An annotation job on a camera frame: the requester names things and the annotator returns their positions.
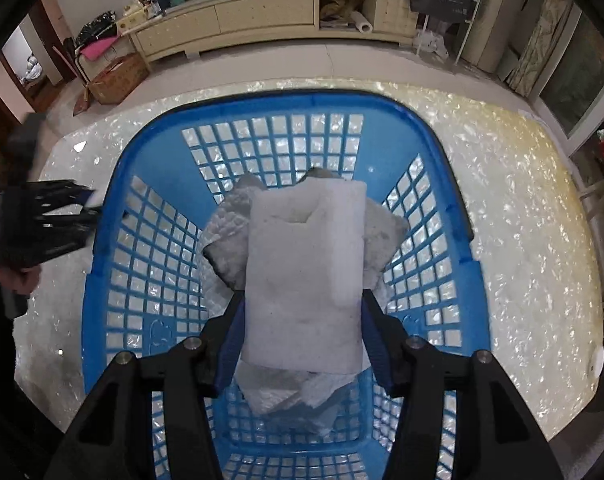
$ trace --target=blue plastic basket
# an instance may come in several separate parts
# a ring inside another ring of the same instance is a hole
[[[197,238],[243,173],[289,186],[312,166],[367,183],[368,196],[406,216],[410,235],[384,273],[383,306],[406,330],[445,351],[490,347],[480,266],[450,166],[411,110],[352,91],[286,91],[176,108],[128,144],[115,168],[94,245],[83,305],[83,373],[89,391],[113,356],[168,350],[207,320],[193,258]],[[124,212],[128,215],[122,219]],[[324,437],[274,431],[251,413],[233,381],[207,399],[227,480],[379,479],[401,399],[362,373]],[[450,478],[456,400],[445,396],[437,476]],[[169,477],[162,396],[153,397],[157,478]]]

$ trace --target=cardboard box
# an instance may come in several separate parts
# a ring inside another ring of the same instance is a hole
[[[98,103],[118,105],[146,77],[148,69],[138,53],[118,57],[88,83],[88,89]]]

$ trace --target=beige cabinet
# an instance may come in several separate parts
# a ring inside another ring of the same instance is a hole
[[[409,0],[365,0],[362,11],[374,32],[415,36],[418,13],[411,10]]]
[[[282,25],[312,25],[314,0],[238,0],[215,6],[221,33]]]
[[[220,33],[213,6],[185,12],[175,18],[145,28],[137,33],[137,39],[146,56],[151,56],[176,45],[200,40]]]

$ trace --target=curtain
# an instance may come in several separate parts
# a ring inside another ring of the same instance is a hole
[[[571,10],[572,0],[544,0],[540,19],[536,23],[520,62],[506,79],[515,92],[528,97],[538,80],[551,51],[556,46]]]

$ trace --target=white cloth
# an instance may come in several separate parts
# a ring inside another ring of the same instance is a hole
[[[362,370],[366,184],[310,178],[258,193],[246,268],[249,364],[331,374]]]

